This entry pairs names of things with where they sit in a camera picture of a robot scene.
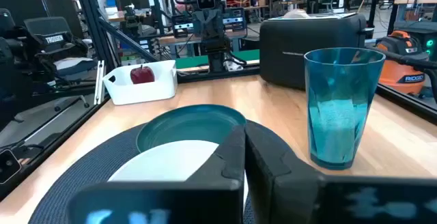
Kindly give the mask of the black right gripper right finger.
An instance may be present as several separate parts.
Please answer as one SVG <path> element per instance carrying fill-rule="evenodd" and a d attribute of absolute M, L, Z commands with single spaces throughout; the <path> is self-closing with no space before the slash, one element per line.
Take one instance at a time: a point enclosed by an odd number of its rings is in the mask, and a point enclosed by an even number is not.
<path fill-rule="evenodd" d="M 257 223 L 436 224 L 434 179 L 327 175 L 269 130 L 245 133 L 245 171 Z"/>

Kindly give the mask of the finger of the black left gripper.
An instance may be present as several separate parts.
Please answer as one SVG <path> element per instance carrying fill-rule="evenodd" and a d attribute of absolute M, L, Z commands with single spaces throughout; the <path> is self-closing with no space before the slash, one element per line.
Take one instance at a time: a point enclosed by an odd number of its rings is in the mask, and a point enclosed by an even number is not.
<path fill-rule="evenodd" d="M 229 38 L 227 36 L 218 38 L 218 40 L 216 41 L 215 51 L 221 53 L 229 52 Z"/>
<path fill-rule="evenodd" d="M 212 54 L 215 52 L 216 38 L 203 38 L 201 40 L 201 51 L 203 54 Z"/>

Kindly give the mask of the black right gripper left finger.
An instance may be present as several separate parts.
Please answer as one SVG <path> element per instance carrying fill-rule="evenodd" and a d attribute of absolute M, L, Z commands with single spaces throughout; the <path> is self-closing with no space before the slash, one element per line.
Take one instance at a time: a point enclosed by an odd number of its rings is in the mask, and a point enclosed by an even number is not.
<path fill-rule="evenodd" d="M 70 223 L 241 223 L 244 126 L 184 182 L 103 182 L 68 203 Z"/>

